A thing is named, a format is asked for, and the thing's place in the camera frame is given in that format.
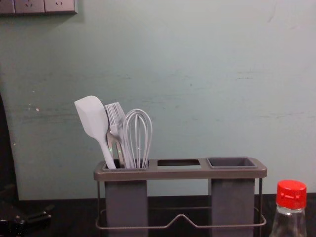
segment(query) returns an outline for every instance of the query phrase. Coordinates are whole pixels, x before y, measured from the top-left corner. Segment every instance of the white spatula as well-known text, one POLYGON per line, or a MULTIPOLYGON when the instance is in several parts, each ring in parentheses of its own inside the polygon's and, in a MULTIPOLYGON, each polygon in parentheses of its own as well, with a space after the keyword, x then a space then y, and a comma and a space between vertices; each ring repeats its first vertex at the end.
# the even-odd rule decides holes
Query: white spatula
POLYGON ((99 142, 108 168, 116 169, 105 141, 109 121, 102 102, 90 95, 75 101, 75 106, 86 134, 99 142))

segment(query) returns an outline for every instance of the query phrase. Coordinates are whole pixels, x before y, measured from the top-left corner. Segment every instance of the plastic bottle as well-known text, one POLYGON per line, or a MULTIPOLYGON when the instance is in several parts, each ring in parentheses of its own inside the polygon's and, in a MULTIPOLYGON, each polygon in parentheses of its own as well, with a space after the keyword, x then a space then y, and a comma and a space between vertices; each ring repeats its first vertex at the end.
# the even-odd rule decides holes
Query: plastic bottle
POLYGON ((296 180, 279 181, 276 204, 270 237, 306 237, 306 185, 296 180))

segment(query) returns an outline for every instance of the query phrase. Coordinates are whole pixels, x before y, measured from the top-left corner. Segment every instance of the utensil holder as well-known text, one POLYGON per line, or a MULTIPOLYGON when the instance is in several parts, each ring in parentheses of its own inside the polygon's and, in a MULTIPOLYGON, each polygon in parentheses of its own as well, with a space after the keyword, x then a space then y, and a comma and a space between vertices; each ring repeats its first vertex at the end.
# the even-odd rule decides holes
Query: utensil holder
POLYGON ((262 215, 262 179, 267 168, 257 159, 198 158, 149 160, 147 169, 105 169, 100 162, 94 170, 98 183, 98 218, 96 227, 110 237, 147 237, 148 230, 169 228, 185 219, 197 229, 210 229, 212 237, 252 237, 254 228, 261 236, 266 220, 262 215), (199 165, 200 168, 159 168, 160 166, 199 165), (254 181, 259 178, 259 202, 254 208, 254 181), (165 226, 148 226, 147 180, 208 179, 209 225, 194 223, 184 214, 175 216, 165 226), (106 209, 100 208, 100 182, 105 184, 106 209), (254 221, 254 209, 258 219, 254 221), (106 212, 107 226, 101 215, 106 212))

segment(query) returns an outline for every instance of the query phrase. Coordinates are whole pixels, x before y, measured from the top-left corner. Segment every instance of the wall outlet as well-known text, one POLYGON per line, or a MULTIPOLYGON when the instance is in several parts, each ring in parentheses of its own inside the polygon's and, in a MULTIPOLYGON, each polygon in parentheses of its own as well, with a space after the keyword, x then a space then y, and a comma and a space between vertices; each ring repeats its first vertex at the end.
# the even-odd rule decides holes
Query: wall outlet
POLYGON ((76 0, 44 0, 45 12, 76 13, 76 0))
POLYGON ((13 14, 14 12, 13 0, 0 0, 0 14, 13 14))
POLYGON ((45 12, 44 0, 14 0, 16 13, 45 12))

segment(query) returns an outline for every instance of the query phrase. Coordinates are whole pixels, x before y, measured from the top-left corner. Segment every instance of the brush bristles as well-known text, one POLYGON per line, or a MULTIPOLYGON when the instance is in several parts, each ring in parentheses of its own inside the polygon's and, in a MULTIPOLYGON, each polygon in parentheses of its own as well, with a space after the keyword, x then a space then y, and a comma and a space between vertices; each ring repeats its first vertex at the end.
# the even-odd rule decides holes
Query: brush bristles
POLYGON ((110 125, 115 125, 123 122, 125 114, 119 102, 108 104, 105 106, 105 108, 108 112, 110 125))

